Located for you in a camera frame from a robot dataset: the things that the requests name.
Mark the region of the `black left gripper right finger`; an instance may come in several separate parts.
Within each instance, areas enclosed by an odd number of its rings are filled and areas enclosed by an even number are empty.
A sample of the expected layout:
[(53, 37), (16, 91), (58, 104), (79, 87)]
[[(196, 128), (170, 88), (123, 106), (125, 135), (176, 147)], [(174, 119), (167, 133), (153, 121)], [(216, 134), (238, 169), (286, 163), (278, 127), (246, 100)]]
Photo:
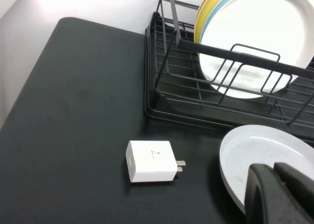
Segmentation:
[(314, 181), (311, 178), (286, 163), (275, 163), (273, 169), (304, 209), (314, 208)]

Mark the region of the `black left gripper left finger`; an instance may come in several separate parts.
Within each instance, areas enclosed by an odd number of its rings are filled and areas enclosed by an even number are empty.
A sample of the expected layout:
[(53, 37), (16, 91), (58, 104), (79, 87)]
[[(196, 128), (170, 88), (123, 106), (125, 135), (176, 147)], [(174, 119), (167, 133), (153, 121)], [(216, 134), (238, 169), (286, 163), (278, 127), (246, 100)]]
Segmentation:
[(314, 209), (304, 209), (273, 168), (262, 164), (249, 166), (244, 200), (246, 222), (312, 224)]

